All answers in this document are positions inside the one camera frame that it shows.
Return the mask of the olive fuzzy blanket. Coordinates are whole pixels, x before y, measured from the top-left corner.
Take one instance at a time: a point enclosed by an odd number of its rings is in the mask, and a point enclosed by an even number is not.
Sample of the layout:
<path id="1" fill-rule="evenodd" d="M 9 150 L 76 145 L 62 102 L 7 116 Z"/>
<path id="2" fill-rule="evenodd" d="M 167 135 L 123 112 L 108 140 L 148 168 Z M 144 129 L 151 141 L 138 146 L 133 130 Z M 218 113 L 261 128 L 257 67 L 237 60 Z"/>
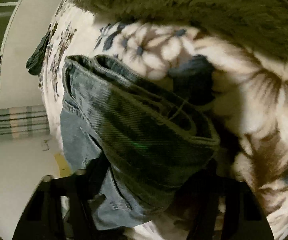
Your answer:
<path id="1" fill-rule="evenodd" d="M 287 0 L 70 0 L 118 18 L 187 22 L 220 31 L 288 59 Z"/>

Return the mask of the striped curtain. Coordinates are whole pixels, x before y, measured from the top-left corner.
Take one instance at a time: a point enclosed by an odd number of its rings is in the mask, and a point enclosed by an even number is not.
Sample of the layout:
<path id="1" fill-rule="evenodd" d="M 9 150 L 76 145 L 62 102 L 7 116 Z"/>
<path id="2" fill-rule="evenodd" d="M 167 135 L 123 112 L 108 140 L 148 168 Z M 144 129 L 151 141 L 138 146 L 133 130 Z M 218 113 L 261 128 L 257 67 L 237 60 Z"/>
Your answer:
<path id="1" fill-rule="evenodd" d="M 0 141 L 48 134 L 44 105 L 0 109 Z"/>

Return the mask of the blue denim jeans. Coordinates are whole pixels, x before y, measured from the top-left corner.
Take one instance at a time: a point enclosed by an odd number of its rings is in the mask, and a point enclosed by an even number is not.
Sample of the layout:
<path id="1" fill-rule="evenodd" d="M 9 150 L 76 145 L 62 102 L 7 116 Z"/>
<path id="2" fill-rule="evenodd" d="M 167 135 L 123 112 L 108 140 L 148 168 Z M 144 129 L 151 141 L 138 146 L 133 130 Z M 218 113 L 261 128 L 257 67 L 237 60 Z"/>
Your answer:
<path id="1" fill-rule="evenodd" d="M 72 170 L 110 162 L 90 202 L 99 230 L 132 228 L 165 211 L 219 146 L 211 121 L 176 94 L 106 55 L 69 56 L 60 128 Z"/>

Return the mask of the floral fleece blanket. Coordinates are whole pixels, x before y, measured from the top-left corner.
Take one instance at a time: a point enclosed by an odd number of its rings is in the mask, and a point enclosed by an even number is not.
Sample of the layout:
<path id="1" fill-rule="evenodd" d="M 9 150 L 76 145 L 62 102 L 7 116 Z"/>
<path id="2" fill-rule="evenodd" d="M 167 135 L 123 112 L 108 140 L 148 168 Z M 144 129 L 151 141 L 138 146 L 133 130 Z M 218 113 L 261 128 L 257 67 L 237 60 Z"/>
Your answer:
<path id="1" fill-rule="evenodd" d="M 40 88 L 51 134 L 61 141 L 65 57 L 116 56 L 144 77 L 171 88 L 169 68 L 204 55 L 214 65 L 213 112 L 238 137 L 232 165 L 258 198 L 275 239 L 288 239 L 288 62 L 201 27 L 101 18 L 62 0 L 49 25 Z"/>

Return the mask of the dark green cloth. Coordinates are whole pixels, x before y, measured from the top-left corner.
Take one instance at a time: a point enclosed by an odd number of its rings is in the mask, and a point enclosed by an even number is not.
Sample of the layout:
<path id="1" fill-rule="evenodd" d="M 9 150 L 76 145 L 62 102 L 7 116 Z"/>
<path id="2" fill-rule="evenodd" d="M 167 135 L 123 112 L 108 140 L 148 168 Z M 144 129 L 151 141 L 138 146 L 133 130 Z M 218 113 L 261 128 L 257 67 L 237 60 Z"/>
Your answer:
<path id="1" fill-rule="evenodd" d="M 41 39 L 33 55 L 26 62 L 26 69 L 31 75 L 39 75 L 41 72 L 43 59 L 45 57 L 46 49 L 48 46 L 51 32 L 48 31 L 46 35 Z"/>

